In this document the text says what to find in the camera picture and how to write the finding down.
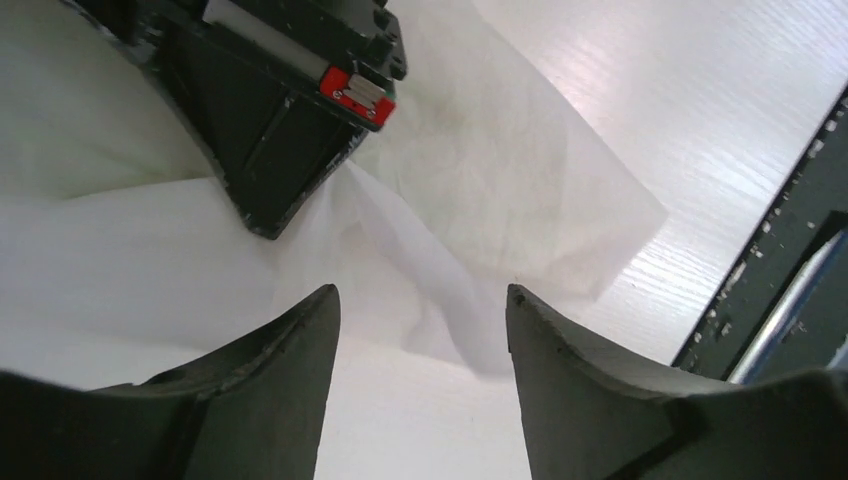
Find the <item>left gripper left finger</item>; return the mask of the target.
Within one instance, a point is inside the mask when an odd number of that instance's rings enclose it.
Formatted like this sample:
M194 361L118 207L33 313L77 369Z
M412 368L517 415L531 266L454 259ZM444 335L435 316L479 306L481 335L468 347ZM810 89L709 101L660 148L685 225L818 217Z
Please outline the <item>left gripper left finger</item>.
M340 333L334 285L139 384L1 375L5 479L310 479Z

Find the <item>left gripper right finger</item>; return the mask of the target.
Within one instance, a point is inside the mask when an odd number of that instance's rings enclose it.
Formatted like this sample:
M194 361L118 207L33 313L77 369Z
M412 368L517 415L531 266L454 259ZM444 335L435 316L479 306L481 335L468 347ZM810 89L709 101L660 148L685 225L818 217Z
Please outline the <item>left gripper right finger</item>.
M506 327L535 479L843 479L847 375L740 386L660 364L512 284Z

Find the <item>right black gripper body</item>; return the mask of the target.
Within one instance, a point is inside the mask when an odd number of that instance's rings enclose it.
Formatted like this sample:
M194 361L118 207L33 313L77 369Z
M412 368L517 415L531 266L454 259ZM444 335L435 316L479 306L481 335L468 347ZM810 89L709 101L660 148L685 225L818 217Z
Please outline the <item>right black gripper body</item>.
M279 65L304 89L378 132L408 72L399 19L383 1L75 1L124 47L153 49L178 31Z

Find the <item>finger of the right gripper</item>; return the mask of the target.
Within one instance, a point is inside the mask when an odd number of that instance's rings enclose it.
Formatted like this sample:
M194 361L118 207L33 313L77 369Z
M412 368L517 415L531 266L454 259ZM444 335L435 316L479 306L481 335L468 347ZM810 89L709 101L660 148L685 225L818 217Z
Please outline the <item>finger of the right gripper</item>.
M274 240L367 135L314 81L224 27L170 28L149 71L244 225Z

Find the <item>white wrapping paper sheet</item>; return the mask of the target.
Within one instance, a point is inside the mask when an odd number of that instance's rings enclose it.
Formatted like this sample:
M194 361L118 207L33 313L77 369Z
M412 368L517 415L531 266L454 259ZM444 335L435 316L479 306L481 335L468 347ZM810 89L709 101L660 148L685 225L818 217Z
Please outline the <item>white wrapping paper sheet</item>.
M333 283L317 477L528 478L508 285L579 311L666 213L477 2L389 7L411 64L397 110L266 241L87 21L3 2L2 367L141 382Z

